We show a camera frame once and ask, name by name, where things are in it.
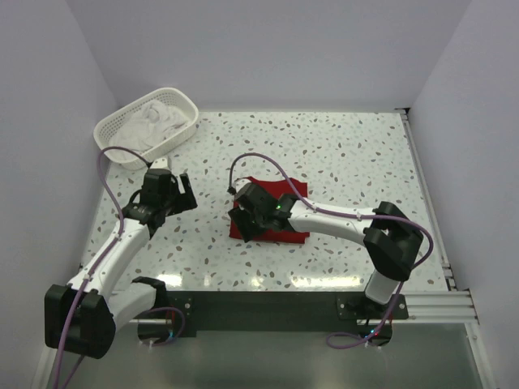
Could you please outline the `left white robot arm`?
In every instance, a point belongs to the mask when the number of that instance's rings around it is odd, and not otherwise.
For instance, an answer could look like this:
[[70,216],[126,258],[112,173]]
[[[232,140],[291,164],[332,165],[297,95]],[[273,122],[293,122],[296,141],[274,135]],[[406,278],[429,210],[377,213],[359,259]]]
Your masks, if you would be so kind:
[[168,168],[150,168],[94,258],[65,285],[44,297],[45,344],[60,352],[102,358],[116,332],[133,318],[170,308],[165,283],[139,276],[122,293],[114,288],[132,259],[169,216],[197,207],[190,178]]

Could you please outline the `red t shirt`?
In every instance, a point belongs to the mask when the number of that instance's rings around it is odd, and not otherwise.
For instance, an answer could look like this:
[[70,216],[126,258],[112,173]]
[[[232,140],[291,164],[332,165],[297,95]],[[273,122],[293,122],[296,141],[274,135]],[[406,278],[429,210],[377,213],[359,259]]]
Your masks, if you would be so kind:
[[295,191],[307,194],[307,184],[298,180],[261,181],[244,177],[236,182],[233,208],[228,211],[229,237],[244,242],[303,244],[309,233],[297,232],[283,215],[298,200]]

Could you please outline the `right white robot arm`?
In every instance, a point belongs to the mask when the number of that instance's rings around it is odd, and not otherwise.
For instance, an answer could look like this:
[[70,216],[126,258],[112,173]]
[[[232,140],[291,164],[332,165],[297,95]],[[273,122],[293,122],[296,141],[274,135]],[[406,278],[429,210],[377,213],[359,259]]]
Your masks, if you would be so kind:
[[229,211],[242,240],[266,232],[319,233],[363,246],[374,266],[365,296],[385,305],[397,287],[410,278],[424,233],[394,204],[373,209],[331,207],[295,194],[279,197],[245,178],[229,188],[236,206]]

